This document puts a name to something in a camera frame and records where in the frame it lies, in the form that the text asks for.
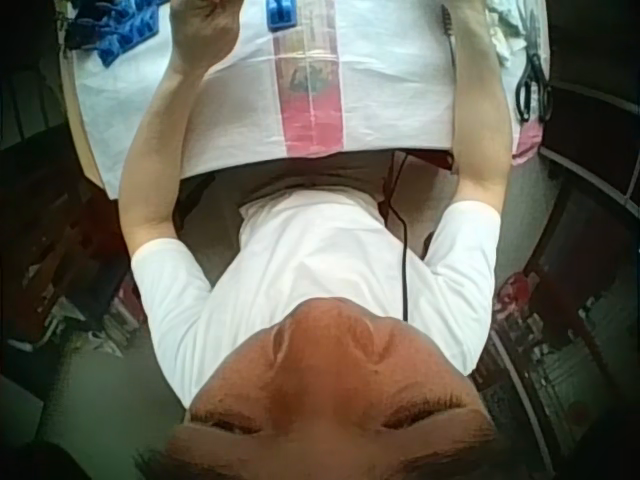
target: hand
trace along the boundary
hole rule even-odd
[[[243,0],[171,0],[170,67],[203,74],[238,42]]]

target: wire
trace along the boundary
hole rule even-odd
[[[404,166],[407,163],[409,158],[409,154],[405,154],[402,162],[400,162],[400,167],[398,168],[398,174],[393,182],[393,186],[391,187],[391,191],[389,192],[389,198],[387,199],[387,205],[389,206],[389,211],[395,215],[398,221],[402,224],[403,231],[403,240],[402,240],[402,320],[405,322],[409,322],[409,289],[407,286],[407,253],[409,251],[409,228],[407,227],[407,222],[402,218],[402,216],[395,209],[391,200],[393,199],[393,195],[396,193],[396,188],[398,187],[398,182],[400,181],[400,175],[402,175],[402,171],[404,170]],[[393,165],[393,154],[391,156],[391,165]]]

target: blue toy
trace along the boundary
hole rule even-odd
[[[298,24],[296,0],[267,0],[267,26],[272,32]]]

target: closed eye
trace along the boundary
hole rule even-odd
[[[438,400],[423,400],[396,408],[382,426],[390,430],[402,430],[426,420],[427,418],[447,410],[462,408],[464,404],[456,397],[445,397]]]
[[[193,413],[191,421],[235,435],[255,435],[262,431],[255,420],[237,412]]]

